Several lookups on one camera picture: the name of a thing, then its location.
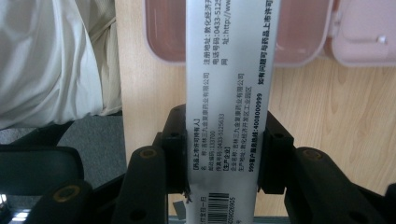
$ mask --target printed label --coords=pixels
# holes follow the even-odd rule
[[[187,223],[252,223],[280,0],[187,0]]]

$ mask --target metal bolt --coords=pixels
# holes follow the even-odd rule
[[[312,161],[319,161],[323,158],[323,156],[319,152],[313,149],[304,150],[303,155]]]
[[[157,152],[154,149],[151,148],[146,148],[143,151],[140,152],[140,156],[143,159],[150,159],[152,157],[157,156]]]
[[[58,189],[54,194],[53,194],[53,200],[58,203],[65,203],[73,198],[75,198],[77,195],[79,195],[79,192],[81,191],[80,187],[77,185],[69,185],[64,188]]]

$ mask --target white cloth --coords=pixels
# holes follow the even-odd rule
[[[98,10],[92,6],[95,1],[2,1],[0,130],[62,124],[120,109],[120,103],[106,109],[103,101],[102,86],[109,84],[101,83],[101,71],[108,75],[114,63],[96,62],[88,35],[90,28],[98,27],[92,20]],[[107,33],[99,36],[108,40],[111,32]],[[105,49],[97,52],[107,55]]]
[[[87,27],[102,83],[103,110],[100,115],[121,110],[120,67],[114,0],[77,0]]]

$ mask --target pink plastic container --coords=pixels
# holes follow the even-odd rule
[[[186,0],[144,0],[155,57],[184,64]],[[275,65],[302,66],[323,51],[346,66],[396,66],[395,0],[282,0]]]

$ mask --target wooden surface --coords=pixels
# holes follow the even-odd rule
[[[128,160],[186,100],[184,67],[148,51],[142,9],[140,0],[116,1]],[[332,60],[277,68],[269,108],[295,146],[325,151],[351,181],[380,194],[396,182],[396,68],[346,68]],[[283,197],[260,193],[256,215],[286,215]]]

